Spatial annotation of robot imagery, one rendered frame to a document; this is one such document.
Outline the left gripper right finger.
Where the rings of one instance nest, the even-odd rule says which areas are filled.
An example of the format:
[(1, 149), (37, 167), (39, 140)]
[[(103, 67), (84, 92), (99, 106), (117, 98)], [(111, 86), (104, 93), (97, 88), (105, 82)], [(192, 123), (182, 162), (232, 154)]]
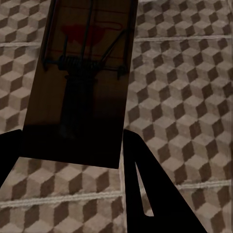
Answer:
[[(123, 155), (128, 233), (207, 233), (141, 136), (124, 129)], [(135, 162), (154, 216), (146, 216)]]

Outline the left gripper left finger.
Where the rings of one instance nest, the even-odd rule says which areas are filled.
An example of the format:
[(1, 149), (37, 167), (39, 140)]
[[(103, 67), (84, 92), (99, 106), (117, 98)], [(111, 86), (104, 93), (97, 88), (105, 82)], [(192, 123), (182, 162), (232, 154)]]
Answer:
[(0, 187), (20, 156), (22, 130), (0, 134)]

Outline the mousetrap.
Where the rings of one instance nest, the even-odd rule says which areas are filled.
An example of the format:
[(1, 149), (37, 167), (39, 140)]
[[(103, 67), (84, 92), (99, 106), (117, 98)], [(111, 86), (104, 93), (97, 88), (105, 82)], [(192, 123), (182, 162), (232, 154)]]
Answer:
[(51, 0), (20, 157), (119, 168), (139, 0)]

